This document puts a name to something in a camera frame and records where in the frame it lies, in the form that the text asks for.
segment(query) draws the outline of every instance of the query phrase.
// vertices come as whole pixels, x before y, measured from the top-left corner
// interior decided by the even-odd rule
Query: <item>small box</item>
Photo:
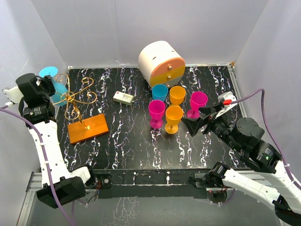
[[[134,96],[117,91],[115,93],[113,99],[116,102],[126,104],[126,105],[131,105],[132,101],[134,99]]]

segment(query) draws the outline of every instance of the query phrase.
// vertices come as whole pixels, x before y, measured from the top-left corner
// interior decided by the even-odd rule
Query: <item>white wall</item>
[[[43,22],[30,0],[0,0],[0,89],[14,87],[25,73],[46,66],[66,72]],[[0,106],[8,100],[0,92]],[[0,224],[16,225],[32,171],[39,167],[34,142],[25,124],[0,113]]]
[[[32,0],[68,66],[137,65],[168,41],[187,64],[236,61],[267,0]]]
[[[271,130],[301,179],[301,1],[270,0],[235,64],[242,96],[266,90]],[[249,117],[263,126],[260,95],[246,101]],[[268,134],[264,137],[271,141]]]

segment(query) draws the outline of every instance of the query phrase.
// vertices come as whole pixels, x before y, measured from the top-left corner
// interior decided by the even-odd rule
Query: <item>orange wooden block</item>
[[[87,126],[90,126],[90,129],[86,129],[85,125],[80,123],[80,121],[68,125],[70,143],[72,145],[109,132],[104,114],[99,114],[83,121]]]

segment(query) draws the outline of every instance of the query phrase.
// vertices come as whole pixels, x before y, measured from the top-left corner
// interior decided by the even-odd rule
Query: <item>tabletop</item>
[[[84,88],[82,78],[94,79],[89,90],[97,94],[97,101],[90,105],[79,104],[79,109],[84,119],[104,113],[109,133],[71,145],[67,124],[72,121],[64,117],[66,106],[60,107],[58,138],[68,169],[85,163],[95,170],[210,169],[217,161],[230,167],[245,167],[239,160],[239,154],[213,133],[203,135],[200,131],[191,137],[180,122],[179,131],[169,135],[164,129],[165,116],[162,128],[151,128],[148,112],[151,89],[138,68],[73,69],[69,76],[73,92]],[[218,103],[217,97],[223,92],[235,94],[227,66],[188,66],[178,85],[186,89],[186,98],[181,104],[184,112],[190,109],[190,96],[195,91],[208,95],[207,106]],[[132,105],[113,101],[116,91],[133,95]],[[76,98],[88,100],[85,91]],[[238,105],[227,114],[233,123],[242,117]]]

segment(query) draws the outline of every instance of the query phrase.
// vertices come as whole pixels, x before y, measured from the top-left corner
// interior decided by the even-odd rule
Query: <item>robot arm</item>
[[[225,113],[231,109],[229,102],[234,100],[233,97],[232,92],[222,94],[218,98],[218,105],[199,108],[202,113],[200,118],[183,118],[182,121],[191,136],[196,135],[206,125],[203,134],[212,131],[232,150],[240,152],[240,160],[265,177],[274,188],[251,181],[219,162],[209,173],[212,184],[237,188],[263,202],[270,209],[274,206],[276,215],[284,222],[293,226],[301,225],[301,190],[288,177],[280,153],[271,144],[261,140],[264,130],[251,118],[241,118],[235,125],[227,121]]]
[[[264,203],[271,210],[275,209],[273,201],[279,197],[279,192],[275,188],[253,181],[223,163],[216,163],[209,172],[209,178],[215,186],[233,187]]]
[[[37,191],[38,199],[52,208],[57,208],[50,189],[47,163],[49,163],[51,178],[61,205],[84,197],[86,195],[85,184],[93,184],[95,175],[89,165],[80,166],[72,172],[67,170],[57,138],[55,108],[49,99],[55,93],[50,76],[38,80],[35,74],[29,73],[19,77],[16,83],[18,88],[11,89],[10,92],[6,90],[7,95],[15,103],[20,102],[21,116],[37,128],[44,142],[41,144],[35,130],[26,125],[35,142],[42,172],[43,188]],[[45,147],[48,162],[45,161],[42,145]]]

